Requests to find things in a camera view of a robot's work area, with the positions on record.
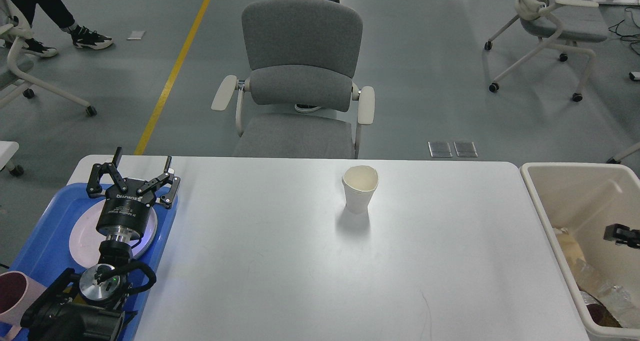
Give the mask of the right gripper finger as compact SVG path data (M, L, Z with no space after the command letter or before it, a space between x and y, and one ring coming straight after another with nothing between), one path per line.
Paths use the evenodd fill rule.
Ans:
M630 229L622 224L611 224L605 228L603 240L615 242L617 245L626 245L629 248L639 248L640 230Z

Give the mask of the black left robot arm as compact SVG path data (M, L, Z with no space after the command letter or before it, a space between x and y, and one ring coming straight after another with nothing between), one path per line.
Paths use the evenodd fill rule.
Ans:
M86 183L89 199L103 199L94 229L101 235L98 258L84 270L66 268L26 309L20 325L30 341L116 341L138 314L128 301L157 282L157 256L134 257L133 247L146 236L151 213L176 202L180 177L170 167L150 179L123 177L122 148L113 159L95 163Z

